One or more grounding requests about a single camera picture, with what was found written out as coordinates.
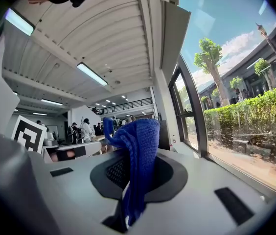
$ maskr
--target building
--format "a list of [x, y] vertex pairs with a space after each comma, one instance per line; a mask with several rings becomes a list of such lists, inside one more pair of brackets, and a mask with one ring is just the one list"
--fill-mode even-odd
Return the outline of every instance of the building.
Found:
[[[276, 48], [276, 27], [270, 33], [268, 38]], [[239, 90], [243, 91], [241, 94], [245, 99], [247, 97], [255, 97], [259, 94], [263, 94], [268, 91], [272, 86], [268, 83], [267, 76], [258, 76], [254, 71], [254, 65], [260, 59], [265, 59], [270, 65], [268, 69], [272, 69], [275, 85], [276, 85], [276, 53], [270, 47], [266, 40], [263, 40], [248, 56], [234, 66], [230, 71], [222, 76], [223, 83], [228, 91], [228, 98], [230, 103], [236, 103], [238, 101], [238, 94], [236, 89], [230, 87], [230, 81], [233, 78], [239, 77], [243, 79], [242, 86]], [[216, 89], [216, 84], [213, 83], [199, 92], [200, 98], [207, 96], [208, 99], [203, 103], [204, 109], [216, 108], [221, 106], [220, 98], [213, 97], [212, 92]]]

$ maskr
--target blue cloth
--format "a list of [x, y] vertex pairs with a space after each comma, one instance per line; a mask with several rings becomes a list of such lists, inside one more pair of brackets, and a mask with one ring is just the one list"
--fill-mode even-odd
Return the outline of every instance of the blue cloth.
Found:
[[160, 124], [155, 119], [139, 119], [120, 127], [111, 138], [113, 122], [103, 119], [104, 135], [111, 145], [130, 153], [130, 185], [123, 199], [125, 216], [132, 225], [144, 210], [144, 195], [153, 179], [154, 160], [159, 146]]

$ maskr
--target blue sky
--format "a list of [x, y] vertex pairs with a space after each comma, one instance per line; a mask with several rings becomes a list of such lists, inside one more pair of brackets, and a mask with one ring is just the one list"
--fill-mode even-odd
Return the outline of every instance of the blue sky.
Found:
[[264, 0], [180, 0], [179, 6], [191, 12], [182, 55], [198, 91], [213, 82], [211, 75], [193, 64], [194, 53], [200, 52], [199, 40], [207, 37], [222, 46], [220, 75], [238, 64], [264, 40], [256, 24], [268, 34], [276, 26], [274, 10]]

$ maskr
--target black window frame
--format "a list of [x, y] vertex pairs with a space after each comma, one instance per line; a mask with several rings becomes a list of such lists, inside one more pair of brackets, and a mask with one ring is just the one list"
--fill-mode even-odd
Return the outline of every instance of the black window frame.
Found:
[[[191, 105], [191, 111], [184, 112], [182, 103], [180, 101], [180, 96], [177, 92], [177, 87], [175, 85], [175, 82], [179, 77], [179, 75], [182, 76], [182, 79], [184, 81], [184, 84], [188, 93], [190, 105]], [[172, 78], [169, 82], [168, 88], [171, 93], [171, 97], [174, 105], [176, 121], [177, 121], [177, 126], [178, 126], [181, 141], [184, 142], [186, 145], [190, 146], [192, 149], [194, 149], [200, 157], [206, 157], [207, 145], [208, 145], [206, 121], [204, 118], [203, 109], [199, 99], [197, 87], [194, 84], [192, 75], [188, 70], [188, 67], [181, 55], [179, 56], [178, 63], [176, 65]], [[194, 118], [196, 133], [197, 133], [198, 148], [193, 147], [191, 143], [185, 138], [185, 136], [188, 134], [186, 122], [185, 122], [185, 118], [187, 117]]]

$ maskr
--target black slot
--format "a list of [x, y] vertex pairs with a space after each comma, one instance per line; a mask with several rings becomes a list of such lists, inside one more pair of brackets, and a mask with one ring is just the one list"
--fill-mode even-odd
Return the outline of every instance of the black slot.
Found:
[[237, 225], [253, 216], [253, 212], [228, 187], [214, 191]]
[[69, 172], [72, 172], [73, 170], [69, 167], [66, 167], [66, 168], [62, 168], [62, 169], [59, 169], [59, 170], [53, 170], [50, 172], [51, 176], [52, 177], [57, 177], [57, 176], [61, 176], [61, 175], [64, 175], [66, 173], [69, 173]]

